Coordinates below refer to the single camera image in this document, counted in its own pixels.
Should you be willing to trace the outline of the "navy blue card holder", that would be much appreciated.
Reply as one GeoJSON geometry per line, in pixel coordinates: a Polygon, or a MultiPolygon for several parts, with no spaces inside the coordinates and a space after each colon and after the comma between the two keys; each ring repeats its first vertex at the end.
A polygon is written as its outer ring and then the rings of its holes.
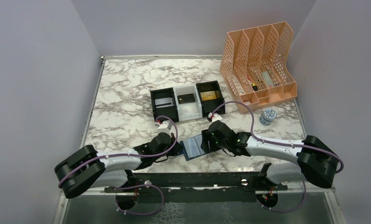
{"type": "Polygon", "coordinates": [[[180,141],[186,161],[210,153],[209,149],[202,148],[202,134],[180,141]]]}

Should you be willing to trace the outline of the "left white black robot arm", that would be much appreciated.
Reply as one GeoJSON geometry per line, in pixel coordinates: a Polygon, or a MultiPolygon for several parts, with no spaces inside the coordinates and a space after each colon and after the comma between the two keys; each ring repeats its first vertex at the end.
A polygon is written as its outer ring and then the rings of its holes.
{"type": "Polygon", "coordinates": [[[110,154],[86,145],[54,168],[59,188],[68,199],[88,189],[126,187],[135,184],[133,171],[165,161],[169,156],[183,153],[183,145],[173,134],[159,133],[150,142],[110,154]]]}

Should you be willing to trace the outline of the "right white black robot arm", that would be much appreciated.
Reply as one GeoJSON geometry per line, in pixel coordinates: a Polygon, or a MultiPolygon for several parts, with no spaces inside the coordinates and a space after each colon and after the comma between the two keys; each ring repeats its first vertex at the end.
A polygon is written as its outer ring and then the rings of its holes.
{"type": "Polygon", "coordinates": [[[283,160],[281,164],[266,163],[257,182],[273,187],[282,182],[308,181],[329,189],[333,185],[338,156],[317,137],[304,140],[264,138],[249,132],[235,133],[221,121],[213,122],[203,130],[201,148],[211,152],[226,149],[234,156],[264,156],[283,160]]]}

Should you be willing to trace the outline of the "silver credit card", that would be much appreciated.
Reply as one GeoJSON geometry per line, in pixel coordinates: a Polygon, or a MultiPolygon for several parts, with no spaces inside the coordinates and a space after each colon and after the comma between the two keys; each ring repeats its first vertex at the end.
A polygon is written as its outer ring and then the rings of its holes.
{"type": "Polygon", "coordinates": [[[158,98],[154,100],[156,108],[173,106],[172,98],[158,98]]]}

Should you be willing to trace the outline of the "black white three-compartment tray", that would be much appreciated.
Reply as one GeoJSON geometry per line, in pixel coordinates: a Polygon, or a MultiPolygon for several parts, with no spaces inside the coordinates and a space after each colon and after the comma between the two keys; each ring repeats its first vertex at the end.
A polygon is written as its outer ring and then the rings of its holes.
{"type": "Polygon", "coordinates": [[[174,122],[225,113],[225,102],[217,81],[196,83],[150,91],[153,117],[166,116],[174,122]]]}

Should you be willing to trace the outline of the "orange plastic file organizer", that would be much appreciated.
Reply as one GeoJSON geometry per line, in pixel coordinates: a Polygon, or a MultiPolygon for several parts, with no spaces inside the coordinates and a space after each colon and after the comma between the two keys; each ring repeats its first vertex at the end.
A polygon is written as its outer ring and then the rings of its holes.
{"type": "Polygon", "coordinates": [[[283,21],[227,33],[220,73],[240,113],[294,100],[297,83],[286,67],[293,29],[283,21]],[[268,71],[275,84],[268,88],[261,76],[268,71]],[[258,91],[253,91],[252,83],[258,91]]]}

